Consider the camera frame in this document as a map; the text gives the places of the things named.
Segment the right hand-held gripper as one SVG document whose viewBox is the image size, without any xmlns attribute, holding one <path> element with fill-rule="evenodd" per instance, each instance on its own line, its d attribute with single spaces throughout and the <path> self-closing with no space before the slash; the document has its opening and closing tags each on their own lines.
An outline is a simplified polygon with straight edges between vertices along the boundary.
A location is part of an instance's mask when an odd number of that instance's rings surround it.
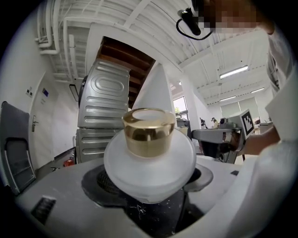
<svg viewBox="0 0 298 238">
<path fill-rule="evenodd" d="M 199 142 L 204 156 L 234 164 L 253 131 L 252 116 L 246 109 L 228 118 L 222 118 L 216 129 L 193 130 L 191 136 Z"/>
</svg>

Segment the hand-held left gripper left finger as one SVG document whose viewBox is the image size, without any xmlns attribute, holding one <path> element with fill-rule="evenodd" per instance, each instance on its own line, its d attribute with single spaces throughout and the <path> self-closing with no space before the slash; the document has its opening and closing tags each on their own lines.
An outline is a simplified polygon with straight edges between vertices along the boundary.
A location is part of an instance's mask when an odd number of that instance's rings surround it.
<svg viewBox="0 0 298 238">
<path fill-rule="evenodd" d="M 86 196 L 102 207 L 126 207 L 124 193 L 110 180 L 104 165 L 88 171 L 81 181 Z"/>
</svg>

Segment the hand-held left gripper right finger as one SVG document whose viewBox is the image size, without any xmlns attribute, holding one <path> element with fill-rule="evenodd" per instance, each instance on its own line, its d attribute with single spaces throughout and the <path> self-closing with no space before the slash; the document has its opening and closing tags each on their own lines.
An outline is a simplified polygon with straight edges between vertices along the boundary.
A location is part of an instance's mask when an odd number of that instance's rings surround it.
<svg viewBox="0 0 298 238">
<path fill-rule="evenodd" d="M 183 187 L 185 192 L 199 192 L 213 180 L 213 173 L 206 167 L 196 167 L 192 176 Z"/>
</svg>

